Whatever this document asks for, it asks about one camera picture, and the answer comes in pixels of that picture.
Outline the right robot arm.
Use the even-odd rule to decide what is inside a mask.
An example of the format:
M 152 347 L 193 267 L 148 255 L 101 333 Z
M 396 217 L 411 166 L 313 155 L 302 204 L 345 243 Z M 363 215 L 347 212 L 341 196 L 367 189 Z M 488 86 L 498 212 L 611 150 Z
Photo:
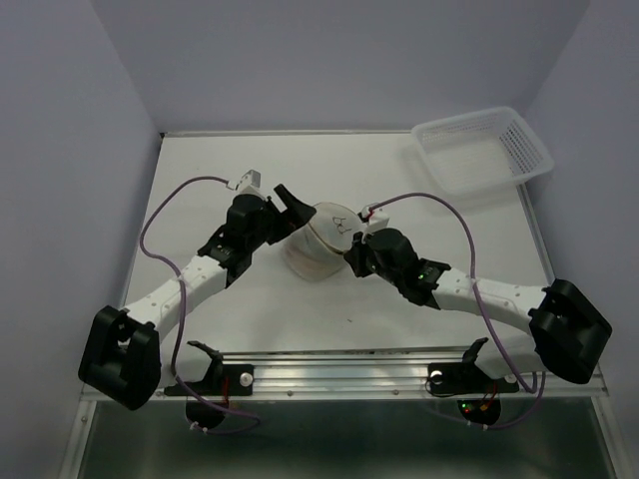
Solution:
M 523 286 L 473 278 L 419 257 L 396 229 L 356 234 L 344 259 L 355 276 L 375 274 L 412 304 L 473 314 L 519 330 L 508 340 L 481 338 L 466 350 L 453 370 L 471 389 L 515 373 L 549 372 L 586 384 L 612 333 L 610 323 L 570 281 Z

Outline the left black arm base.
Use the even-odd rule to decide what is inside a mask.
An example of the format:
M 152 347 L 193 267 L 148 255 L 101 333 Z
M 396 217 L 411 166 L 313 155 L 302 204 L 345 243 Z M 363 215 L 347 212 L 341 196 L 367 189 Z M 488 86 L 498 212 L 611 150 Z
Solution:
M 249 397 L 253 395 L 255 367 L 249 363 L 229 363 L 224 356 L 208 345 L 189 340 L 187 345 L 200 354 L 203 372 L 195 372 L 190 376 L 180 374 L 187 387 L 201 396 L 218 396 L 229 399 L 233 397 Z

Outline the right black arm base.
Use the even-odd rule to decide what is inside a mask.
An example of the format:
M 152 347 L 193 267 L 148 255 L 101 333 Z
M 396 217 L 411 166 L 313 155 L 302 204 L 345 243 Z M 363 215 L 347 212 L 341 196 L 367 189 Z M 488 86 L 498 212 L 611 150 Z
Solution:
M 492 379 L 476 365 L 478 353 L 487 342 L 487 338 L 475 340 L 458 362 L 430 363 L 425 379 L 426 391 L 435 397 L 518 392 L 517 384 L 503 378 Z

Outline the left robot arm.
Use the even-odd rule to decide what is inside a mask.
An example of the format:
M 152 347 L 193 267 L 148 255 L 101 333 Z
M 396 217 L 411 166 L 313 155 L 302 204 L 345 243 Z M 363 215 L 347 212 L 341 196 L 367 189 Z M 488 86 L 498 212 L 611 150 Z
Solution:
M 245 187 L 229 206 L 225 222 L 174 277 L 141 299 L 118 309 L 105 306 L 94 316 L 78 376 L 130 410 L 144 405 L 162 377 L 161 344 L 189 312 L 230 287 L 252 264 L 254 252 L 304 227 L 315 207 L 285 186 L 275 188 L 284 203 Z

